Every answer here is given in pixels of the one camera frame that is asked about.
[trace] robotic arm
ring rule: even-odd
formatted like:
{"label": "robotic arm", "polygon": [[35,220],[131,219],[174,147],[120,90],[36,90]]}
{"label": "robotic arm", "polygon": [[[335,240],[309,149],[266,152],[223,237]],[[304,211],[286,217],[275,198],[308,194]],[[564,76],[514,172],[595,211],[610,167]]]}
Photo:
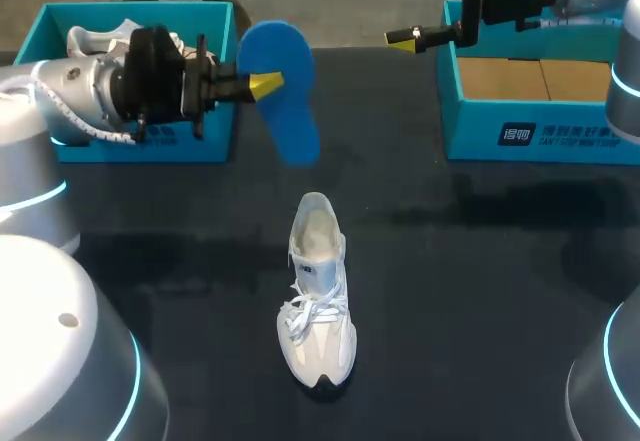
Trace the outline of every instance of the robotic arm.
{"label": "robotic arm", "polygon": [[207,53],[202,35],[183,56],[164,27],[134,30],[121,59],[93,54],[0,68],[0,235],[69,254],[78,248],[52,141],[138,144],[147,126],[173,122],[191,122],[200,139],[204,114],[217,103],[255,102],[284,85],[279,72],[238,75]]}
{"label": "robotic arm", "polygon": [[606,116],[618,136],[640,144],[640,0],[462,0],[462,17],[453,26],[423,27],[386,33],[387,44],[415,53],[449,42],[457,47],[478,41],[480,22],[487,25],[515,22],[517,31],[537,29],[540,21],[531,18],[550,8],[559,23],[580,22],[581,16],[625,8],[620,44],[612,66]]}
{"label": "robotic arm", "polygon": [[147,126],[182,121],[202,139],[216,103],[254,102],[283,84],[280,73],[238,76],[207,53],[203,35],[186,58],[164,27],[134,30],[124,63],[95,54],[0,69],[0,92],[35,98],[54,142],[72,146],[144,143]]}

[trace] white shoe upper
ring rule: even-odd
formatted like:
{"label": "white shoe upper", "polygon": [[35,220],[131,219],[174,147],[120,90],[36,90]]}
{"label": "white shoe upper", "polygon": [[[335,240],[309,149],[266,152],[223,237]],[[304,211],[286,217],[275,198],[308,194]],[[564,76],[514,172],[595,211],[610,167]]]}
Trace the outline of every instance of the white shoe upper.
{"label": "white shoe upper", "polygon": [[314,387],[324,375],[338,386],[349,376],[356,330],[349,314],[344,266],[346,239],[329,200],[302,198],[289,239],[297,296],[278,315],[278,337],[296,378]]}

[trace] logo on box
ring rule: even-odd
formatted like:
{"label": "logo on box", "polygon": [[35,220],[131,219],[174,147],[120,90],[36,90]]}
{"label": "logo on box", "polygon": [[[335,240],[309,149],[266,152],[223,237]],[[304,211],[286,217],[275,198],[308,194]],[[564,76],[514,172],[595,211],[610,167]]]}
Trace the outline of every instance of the logo on box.
{"label": "logo on box", "polygon": [[529,146],[535,130],[535,123],[504,123],[498,146]]}

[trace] cardboard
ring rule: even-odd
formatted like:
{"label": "cardboard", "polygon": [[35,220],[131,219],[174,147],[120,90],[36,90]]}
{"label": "cardboard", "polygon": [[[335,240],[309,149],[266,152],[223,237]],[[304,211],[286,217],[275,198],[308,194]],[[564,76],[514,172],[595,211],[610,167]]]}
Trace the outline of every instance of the cardboard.
{"label": "cardboard", "polygon": [[599,102],[607,100],[611,68],[607,63],[540,60],[552,101]]}
{"label": "cardboard", "polygon": [[466,98],[549,101],[538,61],[459,58],[458,66]]}
{"label": "cardboard", "polygon": [[607,100],[607,63],[555,59],[458,58],[467,99],[514,101]]}

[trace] blue shoe insole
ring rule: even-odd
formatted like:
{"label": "blue shoe insole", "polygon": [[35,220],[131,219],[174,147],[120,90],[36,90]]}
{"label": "blue shoe insole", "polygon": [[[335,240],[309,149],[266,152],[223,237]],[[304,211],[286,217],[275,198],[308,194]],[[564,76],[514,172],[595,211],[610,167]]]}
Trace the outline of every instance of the blue shoe insole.
{"label": "blue shoe insole", "polygon": [[309,107],[315,78],[311,47],[295,27],[265,21],[250,28],[240,41],[239,74],[279,71],[284,86],[256,102],[278,154],[290,165],[313,163],[320,154],[318,132]]}

